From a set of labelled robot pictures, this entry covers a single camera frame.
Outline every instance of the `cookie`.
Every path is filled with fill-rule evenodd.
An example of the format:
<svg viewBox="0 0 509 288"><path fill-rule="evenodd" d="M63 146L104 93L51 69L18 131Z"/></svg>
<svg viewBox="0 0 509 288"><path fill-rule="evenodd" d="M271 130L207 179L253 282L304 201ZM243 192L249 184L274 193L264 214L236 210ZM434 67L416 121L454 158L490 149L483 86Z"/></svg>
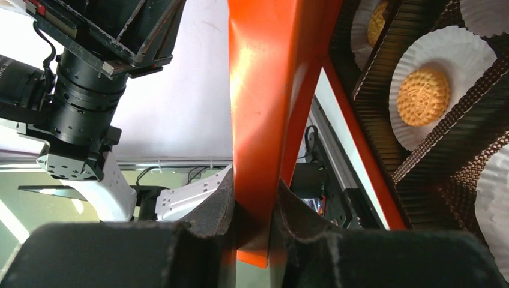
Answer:
<svg viewBox="0 0 509 288"><path fill-rule="evenodd" d="M371 47L375 46L376 40L380 37L380 33L385 25L384 11L387 6L387 1L382 1L378 4L369 19L367 26L367 41Z"/></svg>
<svg viewBox="0 0 509 288"><path fill-rule="evenodd" d="M444 74L431 68L410 73L401 84L397 97L398 113L406 124L427 125L444 114L451 91Z"/></svg>

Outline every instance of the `white paper cupcake liner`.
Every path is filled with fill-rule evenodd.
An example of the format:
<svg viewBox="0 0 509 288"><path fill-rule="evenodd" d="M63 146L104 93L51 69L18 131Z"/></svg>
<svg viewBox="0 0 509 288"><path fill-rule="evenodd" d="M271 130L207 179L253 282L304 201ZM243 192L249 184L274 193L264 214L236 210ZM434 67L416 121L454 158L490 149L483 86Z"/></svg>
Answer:
<svg viewBox="0 0 509 288"><path fill-rule="evenodd" d="M509 281L509 145L495 153L481 172L475 216L498 269Z"/></svg>
<svg viewBox="0 0 509 288"><path fill-rule="evenodd" d="M465 27L481 37L509 33L509 1L460 0Z"/></svg>
<svg viewBox="0 0 509 288"><path fill-rule="evenodd" d="M361 0L355 12L350 34L350 45L355 56L355 63L362 71L373 48L367 41L367 27L371 15L381 0Z"/></svg>
<svg viewBox="0 0 509 288"><path fill-rule="evenodd" d="M389 93L391 125L399 143L410 151L417 148L495 60L494 51L485 41L457 26L436 30L414 42L394 70ZM401 84L419 68L434 68L445 73L451 97L447 110L439 119L422 127L413 127L403 122L396 104Z"/></svg>

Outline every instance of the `black cable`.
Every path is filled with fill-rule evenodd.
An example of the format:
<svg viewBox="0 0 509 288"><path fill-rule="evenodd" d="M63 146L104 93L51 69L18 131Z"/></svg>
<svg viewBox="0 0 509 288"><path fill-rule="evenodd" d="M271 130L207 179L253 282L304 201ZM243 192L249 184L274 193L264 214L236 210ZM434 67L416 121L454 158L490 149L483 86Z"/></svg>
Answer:
<svg viewBox="0 0 509 288"><path fill-rule="evenodd" d="M49 44L51 47L51 54L43 61L43 68L44 68L44 76L46 78L46 91L49 93L50 90L53 88L53 81L54 76L53 72L51 71L51 68L49 65L51 64L51 61L55 59L56 56L56 49L55 46L44 36L44 34L39 30L39 27L37 26L37 21L34 21L34 31L41 37L46 43Z"/></svg>
<svg viewBox="0 0 509 288"><path fill-rule="evenodd" d="M198 175L200 175L200 173L202 173L203 171L205 171L205 169L210 168L210 167L203 167L202 170L196 172L196 174L194 174L194 176L191 177L191 179L189 179L189 176L191 175L191 172L196 170L196 169L198 169L198 168L199 167L195 167L195 168L191 169L191 171L189 171L189 173L187 174L187 184L191 183L191 181L194 180Z"/></svg>
<svg viewBox="0 0 509 288"><path fill-rule="evenodd" d="M309 131L313 129L313 145L309 147ZM306 153L302 157L298 157L297 159L304 159L311 155L316 150L316 145L318 143L318 128L316 126L311 125L306 128L304 132L304 144L306 146Z"/></svg>
<svg viewBox="0 0 509 288"><path fill-rule="evenodd" d="M136 186L139 186L140 185L140 180L150 171L156 169L156 168L159 168L159 166L152 166L152 167L148 167L147 169L143 170L142 173L140 173L140 175L138 175L138 177L136 178Z"/></svg>
<svg viewBox="0 0 509 288"><path fill-rule="evenodd" d="M136 178L136 186L139 186L140 185L140 180L150 171L154 170L154 169L158 169L158 168L161 168L161 169L164 169L164 168L173 168L173 169L176 169L176 168L181 168L181 167L160 167L160 166L151 166L151 167L148 167L146 168L145 170L143 170L139 175L138 177ZM191 173L193 171L195 171L196 169L200 169L202 168L202 170L198 171L191 179L189 178L191 176ZM207 168L210 168L209 166L197 166L197 167L194 167L191 169L191 171L189 171L189 173L187 174L187 184L191 183L192 180L194 180L200 173L202 173L205 169Z"/></svg>

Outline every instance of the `white wall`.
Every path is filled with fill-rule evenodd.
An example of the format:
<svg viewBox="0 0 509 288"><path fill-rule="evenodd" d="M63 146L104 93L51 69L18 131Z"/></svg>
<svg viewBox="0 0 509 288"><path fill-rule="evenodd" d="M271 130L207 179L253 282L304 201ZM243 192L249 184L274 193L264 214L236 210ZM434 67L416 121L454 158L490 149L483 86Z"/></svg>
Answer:
<svg viewBox="0 0 509 288"><path fill-rule="evenodd" d="M122 129L115 148L119 161L232 156L228 15L227 0L188 1L172 63L161 73L128 81L112 123ZM0 54L35 67L50 53L29 17L3 9L0 38ZM39 143L20 140L3 127L0 136L0 149L40 151Z"/></svg>

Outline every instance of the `orange frame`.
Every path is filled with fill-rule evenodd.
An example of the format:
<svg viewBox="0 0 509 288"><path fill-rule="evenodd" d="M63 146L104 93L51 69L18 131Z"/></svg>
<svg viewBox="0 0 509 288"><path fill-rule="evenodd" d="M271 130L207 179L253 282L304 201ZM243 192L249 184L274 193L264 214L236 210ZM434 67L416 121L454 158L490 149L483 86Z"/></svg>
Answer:
<svg viewBox="0 0 509 288"><path fill-rule="evenodd" d="M228 0L237 257L267 266L280 178L289 184L322 67L326 69L391 229L404 229L345 93L329 42L342 0Z"/></svg>

